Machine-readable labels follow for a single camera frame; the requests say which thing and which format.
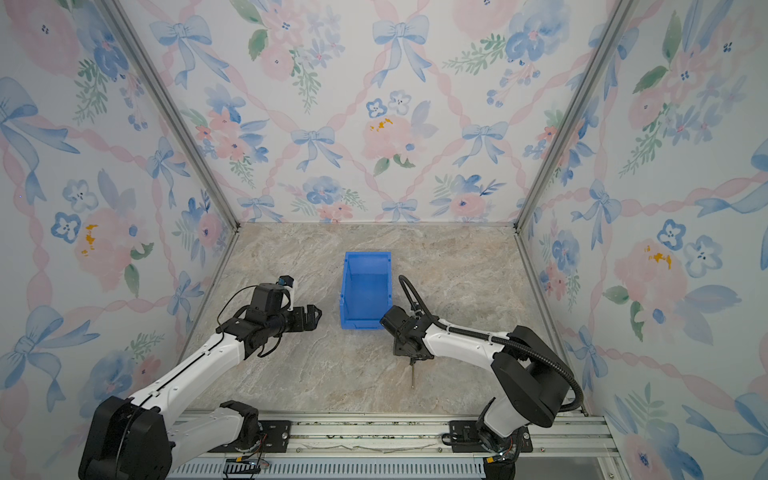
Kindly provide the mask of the black handled screwdriver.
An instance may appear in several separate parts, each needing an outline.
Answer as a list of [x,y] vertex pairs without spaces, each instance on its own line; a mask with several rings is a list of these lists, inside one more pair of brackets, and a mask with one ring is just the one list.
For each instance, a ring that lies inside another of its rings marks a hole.
[[416,374],[415,374],[415,359],[411,359],[409,361],[409,371],[410,371],[410,388],[412,390],[415,390],[415,383],[416,383]]

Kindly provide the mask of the aluminium corner post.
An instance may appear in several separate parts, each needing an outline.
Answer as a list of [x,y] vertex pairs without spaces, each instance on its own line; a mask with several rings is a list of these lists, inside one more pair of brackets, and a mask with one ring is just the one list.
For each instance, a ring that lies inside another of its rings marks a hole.
[[129,59],[134,62],[139,73],[146,81],[149,94],[155,105],[159,108],[162,119],[166,121],[169,129],[179,141],[193,169],[199,175],[203,186],[211,196],[213,203],[224,215],[227,225],[237,231],[240,227],[240,222],[236,219],[232,207],[214,178],[213,171],[198,150],[193,135],[184,122],[180,109],[161,80],[159,71],[139,39],[137,31],[132,26],[122,5],[119,1],[114,0],[96,1],[95,4],[104,15],[107,24],[114,30],[120,45],[125,48]]
[[520,235],[534,216],[537,201],[546,187],[548,178],[556,168],[560,155],[565,150],[566,143],[571,134],[577,131],[577,126],[595,92],[596,85],[604,71],[607,69],[610,59],[616,53],[616,47],[620,37],[627,29],[628,22],[635,7],[636,1],[618,1],[612,14],[608,17],[602,35],[599,37],[597,48],[587,64],[584,76],[577,85],[577,89],[574,92],[574,96],[571,99],[568,108],[565,110],[563,123],[559,132],[555,136],[552,147],[545,156],[534,177],[531,189],[526,196],[525,204],[515,221],[514,226],[517,235]]

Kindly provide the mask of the right aluminium corner post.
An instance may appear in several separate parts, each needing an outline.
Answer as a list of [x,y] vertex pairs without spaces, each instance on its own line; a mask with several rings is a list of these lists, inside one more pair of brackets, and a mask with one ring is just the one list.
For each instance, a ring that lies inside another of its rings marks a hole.
[[571,134],[577,131],[577,126],[595,92],[596,85],[604,71],[607,69],[610,59],[616,53],[616,47],[620,37],[627,29],[628,22],[635,7],[636,1],[618,1],[612,14],[608,17],[602,35],[599,37],[597,48],[587,64],[584,76],[577,85],[577,89],[574,92],[574,96],[571,99],[568,108],[565,110],[563,123],[559,132],[555,136],[552,147],[545,156],[534,177],[531,189],[526,196],[525,204],[515,221],[514,226],[517,235],[520,235],[534,216],[537,201],[546,187],[548,178],[556,168],[560,155],[565,150],[566,143]]

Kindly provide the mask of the left aluminium corner post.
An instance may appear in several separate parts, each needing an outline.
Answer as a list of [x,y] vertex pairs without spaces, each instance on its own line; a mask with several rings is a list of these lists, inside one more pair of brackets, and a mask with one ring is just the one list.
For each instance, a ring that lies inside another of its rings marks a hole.
[[114,0],[96,1],[95,4],[104,15],[107,24],[114,30],[120,45],[125,48],[129,59],[134,62],[139,73],[146,81],[149,94],[155,105],[159,108],[162,119],[166,121],[169,129],[179,141],[193,169],[199,175],[203,186],[211,196],[213,203],[224,215],[227,225],[237,231],[240,227],[240,222],[236,219],[232,207],[214,178],[213,171],[198,150],[193,135],[184,122],[180,109],[161,80],[159,71],[139,39],[137,31],[132,26],[122,5],[119,1]]

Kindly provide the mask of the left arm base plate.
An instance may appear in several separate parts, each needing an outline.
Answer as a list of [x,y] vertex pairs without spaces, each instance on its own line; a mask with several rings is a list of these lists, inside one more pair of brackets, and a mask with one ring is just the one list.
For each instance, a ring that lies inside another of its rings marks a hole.
[[243,439],[217,446],[209,450],[209,453],[286,453],[291,427],[292,422],[289,420],[260,420],[254,433],[249,432]]

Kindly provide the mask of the aluminium rail frame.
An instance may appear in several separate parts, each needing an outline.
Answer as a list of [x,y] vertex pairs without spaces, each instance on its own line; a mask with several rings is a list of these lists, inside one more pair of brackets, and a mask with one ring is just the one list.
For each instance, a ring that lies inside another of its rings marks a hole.
[[[180,423],[213,411],[191,411]],[[453,453],[441,435],[467,416],[263,412],[289,420],[286,453],[206,452],[164,479],[626,479],[629,472],[600,417],[566,414],[526,427],[531,453]]]

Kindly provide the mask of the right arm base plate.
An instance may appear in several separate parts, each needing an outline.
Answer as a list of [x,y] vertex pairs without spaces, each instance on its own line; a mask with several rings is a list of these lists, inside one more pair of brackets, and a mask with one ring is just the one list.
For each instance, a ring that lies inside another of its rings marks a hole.
[[526,427],[520,427],[508,437],[501,437],[477,421],[452,420],[448,432],[441,435],[441,441],[453,453],[531,453],[533,445]]

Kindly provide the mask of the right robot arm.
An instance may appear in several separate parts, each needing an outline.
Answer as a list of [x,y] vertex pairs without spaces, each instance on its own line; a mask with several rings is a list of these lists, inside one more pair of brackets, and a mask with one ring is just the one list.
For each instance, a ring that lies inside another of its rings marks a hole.
[[572,370],[530,328],[508,333],[461,327],[426,310],[392,307],[380,320],[393,353],[418,361],[446,357],[494,375],[504,396],[492,399],[475,424],[476,444],[493,454],[520,450],[529,425],[549,428],[558,414],[580,409],[584,393]]

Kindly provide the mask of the blue plastic bin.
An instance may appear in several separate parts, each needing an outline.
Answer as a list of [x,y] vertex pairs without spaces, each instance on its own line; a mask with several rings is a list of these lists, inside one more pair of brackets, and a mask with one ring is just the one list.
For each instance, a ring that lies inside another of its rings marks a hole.
[[347,252],[340,292],[343,330],[382,330],[382,317],[392,307],[390,252]]

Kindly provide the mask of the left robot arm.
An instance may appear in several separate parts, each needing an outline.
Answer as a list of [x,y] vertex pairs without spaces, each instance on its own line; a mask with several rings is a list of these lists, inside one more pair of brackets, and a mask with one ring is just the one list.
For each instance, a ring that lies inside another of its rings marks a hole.
[[212,413],[180,423],[181,414],[224,373],[252,356],[270,355],[270,339],[309,332],[322,317],[298,306],[289,276],[255,286],[249,304],[218,325],[210,338],[149,386],[95,410],[78,476],[81,479],[164,479],[186,462],[220,446],[247,456],[268,439],[257,408],[228,400]]

